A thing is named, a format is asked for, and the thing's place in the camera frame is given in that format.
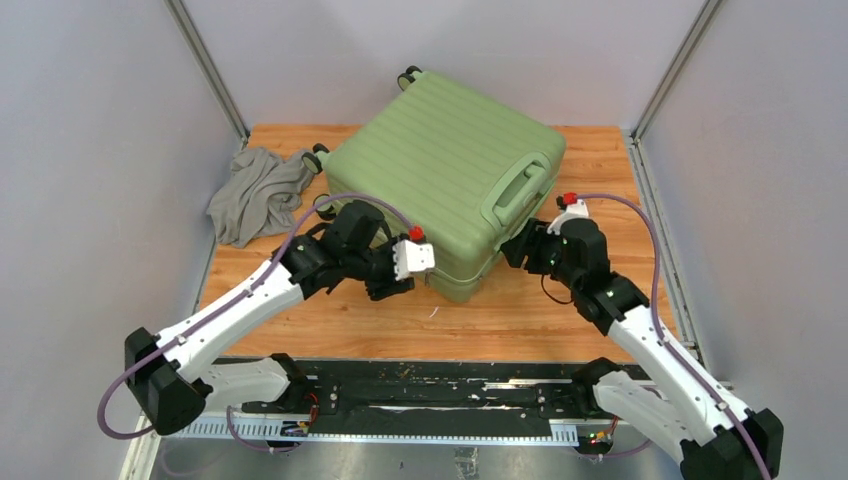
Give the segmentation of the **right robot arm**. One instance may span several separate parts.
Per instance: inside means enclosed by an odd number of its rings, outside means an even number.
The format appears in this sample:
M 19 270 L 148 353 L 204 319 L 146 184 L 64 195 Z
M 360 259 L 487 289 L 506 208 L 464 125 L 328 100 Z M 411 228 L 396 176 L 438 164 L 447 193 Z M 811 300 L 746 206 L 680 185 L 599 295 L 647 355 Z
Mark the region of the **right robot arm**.
M 727 390 L 671 335 L 652 302 L 615 272 L 607 239 L 586 218 L 530 220 L 500 248 L 507 263 L 557 281 L 578 314 L 636 360 L 652 389 L 623 366 L 595 359 L 572 376 L 571 403 L 584 417 L 601 412 L 631 424 L 678 465 L 685 479 L 774 479 L 784 426 Z

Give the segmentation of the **green suitcase wheel front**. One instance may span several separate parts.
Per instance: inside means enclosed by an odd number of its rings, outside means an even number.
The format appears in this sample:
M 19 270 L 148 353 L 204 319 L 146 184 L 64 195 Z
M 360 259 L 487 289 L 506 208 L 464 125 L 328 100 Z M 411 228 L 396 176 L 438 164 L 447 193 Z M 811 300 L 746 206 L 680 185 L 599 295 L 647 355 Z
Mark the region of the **green suitcase wheel front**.
M 313 201 L 313 207 L 315 208 L 315 213 L 322 221 L 329 222 L 337 216 L 333 201 L 327 193 L 318 195 Z

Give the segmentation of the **green suitcase blue lining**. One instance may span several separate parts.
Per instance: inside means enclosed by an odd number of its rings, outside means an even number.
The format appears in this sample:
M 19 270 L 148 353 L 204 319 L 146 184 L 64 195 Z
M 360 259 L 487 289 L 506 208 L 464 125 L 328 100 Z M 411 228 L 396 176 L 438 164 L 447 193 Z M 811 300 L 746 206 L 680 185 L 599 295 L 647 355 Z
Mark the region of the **green suitcase blue lining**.
M 323 162 L 338 203 L 356 192 L 398 209 L 435 254 L 426 283 L 465 303 L 555 186 L 566 141 L 525 114 L 432 70 Z

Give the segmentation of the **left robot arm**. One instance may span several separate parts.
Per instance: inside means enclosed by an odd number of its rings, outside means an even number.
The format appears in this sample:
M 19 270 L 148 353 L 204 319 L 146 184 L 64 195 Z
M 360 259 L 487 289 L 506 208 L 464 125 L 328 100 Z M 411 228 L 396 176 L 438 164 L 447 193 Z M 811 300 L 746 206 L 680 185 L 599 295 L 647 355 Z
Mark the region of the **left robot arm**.
M 354 195 L 329 222 L 293 232 L 247 279 L 202 310 L 157 333 L 140 327 L 124 340 L 127 386 L 150 423 L 170 435 L 207 410 L 271 402 L 283 413 L 306 400 L 306 380 L 285 354 L 234 364 L 219 356 L 271 317 L 331 293 L 342 281 L 361 282 L 380 301 L 413 289 L 414 277 L 435 266 L 434 248 L 419 226 L 389 233 L 388 204 Z

